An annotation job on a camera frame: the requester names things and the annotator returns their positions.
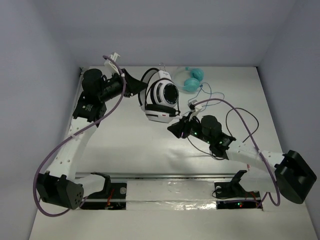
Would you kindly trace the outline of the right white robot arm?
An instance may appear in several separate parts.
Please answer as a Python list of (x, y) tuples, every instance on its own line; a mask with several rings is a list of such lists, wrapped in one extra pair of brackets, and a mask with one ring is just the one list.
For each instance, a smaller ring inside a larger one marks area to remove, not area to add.
[(298, 152), (276, 153), (246, 146), (223, 133), (221, 123), (212, 115), (202, 119), (184, 116), (167, 129), (178, 139), (192, 136), (206, 142), (216, 158), (241, 162), (271, 174), (271, 186), (277, 187), (279, 193), (292, 203), (302, 204), (317, 180)]

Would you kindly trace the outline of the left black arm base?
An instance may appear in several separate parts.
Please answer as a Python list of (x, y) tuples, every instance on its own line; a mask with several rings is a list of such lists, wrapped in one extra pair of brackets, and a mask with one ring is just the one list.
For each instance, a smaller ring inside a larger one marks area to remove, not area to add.
[(80, 206), (82, 210), (126, 210), (127, 183), (114, 182), (109, 190), (93, 193)]

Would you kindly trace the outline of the teal headphones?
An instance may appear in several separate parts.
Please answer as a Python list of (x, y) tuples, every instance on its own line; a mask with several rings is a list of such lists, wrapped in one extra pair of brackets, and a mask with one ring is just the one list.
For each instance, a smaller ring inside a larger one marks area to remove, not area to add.
[[(187, 78), (183, 84), (177, 83), (176, 78), (183, 72), (189, 72), (189, 78)], [(194, 93), (200, 87), (201, 82), (204, 80), (204, 71), (198, 67), (178, 67), (171, 74), (171, 79), (180, 91), (188, 93)]]

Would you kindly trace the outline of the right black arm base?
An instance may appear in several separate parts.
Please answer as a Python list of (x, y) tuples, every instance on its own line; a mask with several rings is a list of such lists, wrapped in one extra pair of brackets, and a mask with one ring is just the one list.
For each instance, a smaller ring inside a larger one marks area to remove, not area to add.
[(211, 195), (218, 210), (263, 209), (259, 191), (245, 191), (230, 182), (216, 182)]

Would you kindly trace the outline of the black and white headphones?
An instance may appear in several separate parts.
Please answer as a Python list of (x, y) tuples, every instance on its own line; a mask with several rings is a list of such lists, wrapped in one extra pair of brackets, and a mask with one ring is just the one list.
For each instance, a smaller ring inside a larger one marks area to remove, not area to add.
[(146, 89), (138, 94), (138, 102), (149, 121), (168, 124), (179, 117), (179, 90), (167, 71), (150, 68), (140, 81)]

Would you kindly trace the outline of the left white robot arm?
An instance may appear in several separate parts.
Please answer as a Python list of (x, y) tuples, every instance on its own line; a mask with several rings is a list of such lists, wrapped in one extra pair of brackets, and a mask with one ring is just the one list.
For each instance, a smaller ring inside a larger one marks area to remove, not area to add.
[(103, 117), (112, 113), (106, 102), (115, 98), (132, 97), (147, 88), (147, 83), (132, 77), (126, 69), (107, 78), (97, 68), (83, 73), (82, 92), (72, 114), (68, 136), (56, 149), (57, 156), (45, 173), (35, 182), (37, 201), (75, 210), (90, 195), (106, 197), (111, 193), (109, 175), (92, 172), (76, 179), (77, 165), (89, 139)]

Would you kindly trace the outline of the aluminium rail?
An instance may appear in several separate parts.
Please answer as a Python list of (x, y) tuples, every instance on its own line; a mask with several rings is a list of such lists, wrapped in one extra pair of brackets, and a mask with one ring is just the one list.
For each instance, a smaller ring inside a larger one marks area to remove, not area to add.
[(208, 173), (208, 174), (191, 174), (191, 173), (105, 173), (112, 180), (128, 181), (128, 180), (216, 180), (216, 179), (232, 179), (234, 173)]

